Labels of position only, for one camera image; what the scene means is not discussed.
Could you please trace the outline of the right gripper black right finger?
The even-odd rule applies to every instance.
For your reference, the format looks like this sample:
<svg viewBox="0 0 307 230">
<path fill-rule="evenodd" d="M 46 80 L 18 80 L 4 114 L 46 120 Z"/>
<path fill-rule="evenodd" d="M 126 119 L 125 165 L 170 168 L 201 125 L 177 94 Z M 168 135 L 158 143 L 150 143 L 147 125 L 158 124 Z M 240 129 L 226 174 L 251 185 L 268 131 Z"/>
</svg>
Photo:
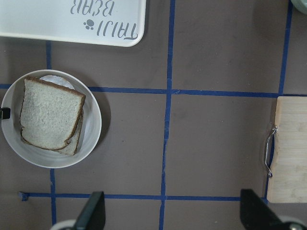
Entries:
<svg viewBox="0 0 307 230">
<path fill-rule="evenodd" d="M 252 189 L 240 191 L 240 221 L 246 230 L 276 230 L 283 225 Z"/>
</svg>

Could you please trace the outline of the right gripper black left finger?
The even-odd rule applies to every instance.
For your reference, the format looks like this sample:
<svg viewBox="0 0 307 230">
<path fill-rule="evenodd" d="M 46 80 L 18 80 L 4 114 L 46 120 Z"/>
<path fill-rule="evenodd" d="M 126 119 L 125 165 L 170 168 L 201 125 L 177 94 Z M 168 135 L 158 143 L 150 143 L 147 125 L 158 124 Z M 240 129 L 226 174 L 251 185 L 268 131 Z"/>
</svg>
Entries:
<svg viewBox="0 0 307 230">
<path fill-rule="evenodd" d="M 106 224 L 104 192 L 93 192 L 73 225 L 74 230 L 103 230 Z"/>
</svg>

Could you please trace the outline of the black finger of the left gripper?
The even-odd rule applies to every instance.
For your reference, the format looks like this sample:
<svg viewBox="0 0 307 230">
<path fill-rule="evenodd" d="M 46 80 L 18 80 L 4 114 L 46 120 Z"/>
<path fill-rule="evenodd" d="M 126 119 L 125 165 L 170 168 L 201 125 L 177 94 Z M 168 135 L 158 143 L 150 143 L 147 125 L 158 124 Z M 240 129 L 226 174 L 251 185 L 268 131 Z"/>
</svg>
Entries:
<svg viewBox="0 0 307 230">
<path fill-rule="evenodd" d="M 4 108 L 2 107 L 0 109 L 0 120 L 3 120 L 3 119 L 10 119 L 11 117 L 11 109 L 10 108 Z"/>
</svg>

